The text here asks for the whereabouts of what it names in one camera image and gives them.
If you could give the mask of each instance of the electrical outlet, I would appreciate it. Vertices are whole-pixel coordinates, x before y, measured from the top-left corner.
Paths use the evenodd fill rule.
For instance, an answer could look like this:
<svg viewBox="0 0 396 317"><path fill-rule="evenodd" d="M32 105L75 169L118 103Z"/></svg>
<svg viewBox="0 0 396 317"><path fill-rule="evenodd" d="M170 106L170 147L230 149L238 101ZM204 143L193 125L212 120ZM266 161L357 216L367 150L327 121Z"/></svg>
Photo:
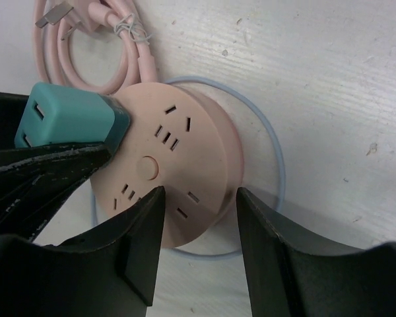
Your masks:
<svg viewBox="0 0 396 317"><path fill-rule="evenodd" d="M114 97L133 119L114 159L91 178L97 202L114 216L164 186L162 247L194 240L225 214L242 182L242 147L230 118L203 94L160 83Z"/></svg>

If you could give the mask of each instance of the teal charger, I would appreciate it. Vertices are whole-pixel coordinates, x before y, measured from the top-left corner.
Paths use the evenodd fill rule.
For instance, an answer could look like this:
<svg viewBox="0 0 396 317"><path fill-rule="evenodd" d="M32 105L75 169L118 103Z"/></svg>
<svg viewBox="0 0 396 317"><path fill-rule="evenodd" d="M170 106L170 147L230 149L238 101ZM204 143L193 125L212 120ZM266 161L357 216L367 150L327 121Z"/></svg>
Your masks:
<svg viewBox="0 0 396 317"><path fill-rule="evenodd" d="M37 83L26 103L15 146L105 142L115 153L130 121L126 110L111 97Z"/></svg>

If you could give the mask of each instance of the table surface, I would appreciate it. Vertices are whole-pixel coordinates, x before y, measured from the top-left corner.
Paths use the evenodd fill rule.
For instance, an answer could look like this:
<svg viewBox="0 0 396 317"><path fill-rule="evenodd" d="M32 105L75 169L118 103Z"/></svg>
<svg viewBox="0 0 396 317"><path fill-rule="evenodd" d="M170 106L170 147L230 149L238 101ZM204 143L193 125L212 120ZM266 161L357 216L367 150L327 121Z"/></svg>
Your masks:
<svg viewBox="0 0 396 317"><path fill-rule="evenodd" d="M200 75L230 85L270 119L287 173L282 212L327 238L369 248L396 240L396 0L140 0L161 79ZM0 1L0 91L38 81L30 31L33 0ZM101 32L72 39L92 83L116 70L121 42ZM244 185L267 203L277 164L258 119L203 89L230 114L246 158ZM90 228L89 184L37 239L60 243ZM233 250L231 214L187 250ZM147 316L250 316L242 258L196 262L162 251Z"/></svg>

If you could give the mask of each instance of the outlet slot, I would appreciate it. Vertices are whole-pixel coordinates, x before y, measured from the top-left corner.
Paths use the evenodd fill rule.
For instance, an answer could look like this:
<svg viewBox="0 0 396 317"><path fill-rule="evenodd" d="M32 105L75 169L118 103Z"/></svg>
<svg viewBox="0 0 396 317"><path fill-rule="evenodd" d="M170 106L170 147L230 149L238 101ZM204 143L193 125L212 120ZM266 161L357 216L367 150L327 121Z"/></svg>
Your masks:
<svg viewBox="0 0 396 317"><path fill-rule="evenodd" d="M160 125L156 131L156 134L154 134L155 137L158 137L160 135L161 130L163 130L163 127Z"/></svg>
<svg viewBox="0 0 396 317"><path fill-rule="evenodd" d="M125 184L123 189L121 190L121 193L124 194L126 192L127 188L128 188L128 185Z"/></svg>
<svg viewBox="0 0 396 317"><path fill-rule="evenodd" d="M179 144L179 140L175 139L173 142L173 145L170 147L170 149L173 151L178 146L178 144Z"/></svg>
<svg viewBox="0 0 396 317"><path fill-rule="evenodd" d="M42 109L37 103L35 103L34 105L34 111L35 113L37 113L38 117L40 117L41 120L44 119L44 111L42 111Z"/></svg>
<svg viewBox="0 0 396 317"><path fill-rule="evenodd" d="M168 132L168 133L166 134L166 136L165 136L164 139L163 139L163 144L166 144L166 142L169 140L169 138L170 138L171 135L172 135L172 134L171 134L170 132Z"/></svg>
<svg viewBox="0 0 396 317"><path fill-rule="evenodd" d="M191 118L186 117L186 131L189 132L191 131Z"/></svg>
<svg viewBox="0 0 396 317"><path fill-rule="evenodd" d="M28 147L32 147L32 143L31 141L29 141L29 138L26 136L25 133L22 135L22 139L24 140L25 144L28 145Z"/></svg>
<svg viewBox="0 0 396 317"><path fill-rule="evenodd" d="M132 191L131 194L129 195L128 199L132 200L133 196L135 196L135 191Z"/></svg>
<svg viewBox="0 0 396 317"><path fill-rule="evenodd" d="M187 215L183 212L182 209L177 208L176 211L177 211L183 218L187 219Z"/></svg>
<svg viewBox="0 0 396 317"><path fill-rule="evenodd" d="M168 108L168 109L165 111L165 113L166 113L166 114L169 114L170 112L173 112L174 110L176 110L176 106L175 106L175 105L173 105L171 108Z"/></svg>
<svg viewBox="0 0 396 317"><path fill-rule="evenodd" d="M195 203L199 203L199 198L197 196L195 196L193 193L189 192L187 193L187 195L189 196L189 198L191 198Z"/></svg>

